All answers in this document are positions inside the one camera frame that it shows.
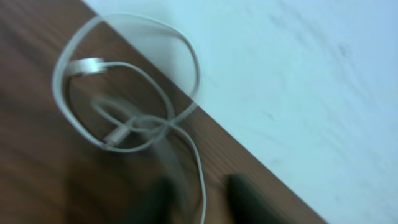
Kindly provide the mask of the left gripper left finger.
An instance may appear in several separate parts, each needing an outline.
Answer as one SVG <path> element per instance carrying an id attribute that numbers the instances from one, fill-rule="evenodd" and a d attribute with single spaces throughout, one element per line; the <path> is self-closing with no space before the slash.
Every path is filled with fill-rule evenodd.
<path id="1" fill-rule="evenodd" d="M 185 187 L 175 179 L 157 179 L 118 219 L 119 224 L 186 223 Z"/>

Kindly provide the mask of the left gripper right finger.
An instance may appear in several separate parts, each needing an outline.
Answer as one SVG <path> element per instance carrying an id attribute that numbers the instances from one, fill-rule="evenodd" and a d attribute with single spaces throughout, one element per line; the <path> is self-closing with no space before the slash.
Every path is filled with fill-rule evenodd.
<path id="1" fill-rule="evenodd" d="M 235 224 L 287 223 L 239 174 L 226 176 L 226 199 Z"/>

